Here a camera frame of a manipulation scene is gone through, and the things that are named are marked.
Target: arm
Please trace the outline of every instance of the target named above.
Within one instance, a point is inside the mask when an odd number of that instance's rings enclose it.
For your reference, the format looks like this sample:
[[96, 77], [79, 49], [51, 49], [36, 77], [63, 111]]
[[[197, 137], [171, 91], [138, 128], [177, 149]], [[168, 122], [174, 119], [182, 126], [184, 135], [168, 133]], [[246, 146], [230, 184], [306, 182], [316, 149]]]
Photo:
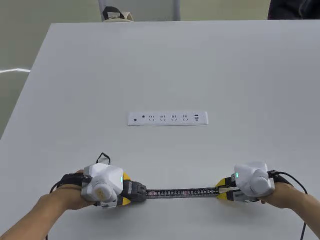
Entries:
[[81, 187], [66, 184], [43, 195], [32, 210], [0, 236], [0, 240], [43, 240], [66, 210], [77, 210], [92, 203], [85, 201]]
[[278, 208], [288, 208], [298, 214], [309, 228], [320, 238], [320, 202], [311, 195], [304, 194], [286, 183], [276, 183], [275, 191], [261, 197], [262, 203]]

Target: white plastic housing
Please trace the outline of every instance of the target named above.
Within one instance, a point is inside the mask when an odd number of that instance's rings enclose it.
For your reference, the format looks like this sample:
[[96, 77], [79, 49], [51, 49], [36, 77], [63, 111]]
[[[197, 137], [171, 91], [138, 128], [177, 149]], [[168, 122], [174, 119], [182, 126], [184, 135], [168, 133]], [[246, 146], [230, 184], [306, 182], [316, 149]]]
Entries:
[[268, 176], [268, 167], [264, 162], [251, 162], [234, 166], [236, 186], [249, 197], [263, 197], [275, 190], [273, 178]]
[[123, 190], [124, 171], [121, 168], [96, 163], [85, 167], [83, 173], [92, 177], [91, 182], [82, 185], [81, 195], [86, 200], [101, 202], [102, 206], [117, 203], [117, 195]]

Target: power strip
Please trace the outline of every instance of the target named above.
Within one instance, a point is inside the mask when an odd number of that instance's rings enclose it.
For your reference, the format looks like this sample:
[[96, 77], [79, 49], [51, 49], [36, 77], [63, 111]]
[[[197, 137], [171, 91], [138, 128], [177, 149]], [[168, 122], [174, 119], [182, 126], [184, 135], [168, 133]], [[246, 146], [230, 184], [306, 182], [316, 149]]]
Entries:
[[206, 111], [134, 111], [128, 126], [208, 125]]

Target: measuring tape blade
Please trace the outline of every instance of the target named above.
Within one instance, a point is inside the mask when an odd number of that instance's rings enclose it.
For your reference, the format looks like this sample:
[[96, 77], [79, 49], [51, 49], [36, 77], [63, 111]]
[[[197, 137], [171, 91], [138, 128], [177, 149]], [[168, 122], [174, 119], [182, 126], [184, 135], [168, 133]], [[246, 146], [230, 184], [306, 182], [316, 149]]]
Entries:
[[146, 199], [215, 198], [218, 194], [218, 187], [187, 189], [147, 189]]

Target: hand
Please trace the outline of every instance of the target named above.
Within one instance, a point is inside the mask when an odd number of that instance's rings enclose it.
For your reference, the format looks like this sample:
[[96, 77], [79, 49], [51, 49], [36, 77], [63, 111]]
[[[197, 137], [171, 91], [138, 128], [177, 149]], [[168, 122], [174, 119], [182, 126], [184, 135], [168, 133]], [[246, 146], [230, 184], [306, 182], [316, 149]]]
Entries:
[[304, 195], [289, 184], [276, 182], [274, 192], [268, 196], [259, 197], [259, 199], [262, 204], [268, 203], [280, 209], [292, 209]]
[[81, 196], [80, 186], [73, 184], [65, 184], [60, 186], [52, 193], [42, 196], [39, 202], [46, 202], [48, 199], [59, 203], [64, 210], [78, 210], [94, 204], [94, 202], [86, 201]]

